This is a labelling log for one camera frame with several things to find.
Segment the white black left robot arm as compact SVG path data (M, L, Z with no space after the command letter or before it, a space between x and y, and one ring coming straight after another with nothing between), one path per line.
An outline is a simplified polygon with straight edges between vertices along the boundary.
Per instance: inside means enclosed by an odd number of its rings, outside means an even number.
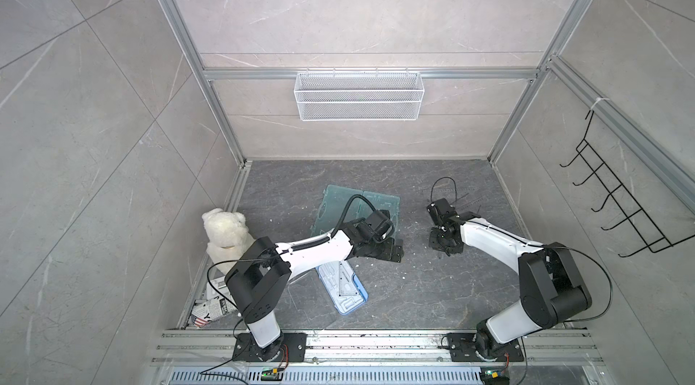
M310 242L275 244L269 238L258 238L226 274L224 282L255 345L265 350L282 343L275 307L293 278L320 265L351 258L399 263L403 256L402 241L363 223L345 223L336 232Z

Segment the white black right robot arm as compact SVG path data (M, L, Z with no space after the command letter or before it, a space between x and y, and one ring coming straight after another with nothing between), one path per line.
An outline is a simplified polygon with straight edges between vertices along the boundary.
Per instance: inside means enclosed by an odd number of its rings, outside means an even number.
M431 234L447 255L477 248L519 277L519 300L477 326L475 342L492 351L549 329L592 306L593 300L570 250L543 245L499 229L483 218L436 217Z

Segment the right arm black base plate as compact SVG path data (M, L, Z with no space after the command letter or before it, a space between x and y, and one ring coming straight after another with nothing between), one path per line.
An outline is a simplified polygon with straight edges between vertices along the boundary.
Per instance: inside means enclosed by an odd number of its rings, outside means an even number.
M525 360L519 340L501 344L485 335L479 336L477 332L449 332L443 336L441 345L454 363L520 363Z

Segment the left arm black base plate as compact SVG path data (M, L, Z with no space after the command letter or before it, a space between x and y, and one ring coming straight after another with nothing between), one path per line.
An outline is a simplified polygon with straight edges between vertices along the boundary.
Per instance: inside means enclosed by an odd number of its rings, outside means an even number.
M302 363L307 350L307 334L304 332L282 332L274 342L261 348L249 333L236 336L232 359L248 361L248 363L269 363L283 361L284 363Z

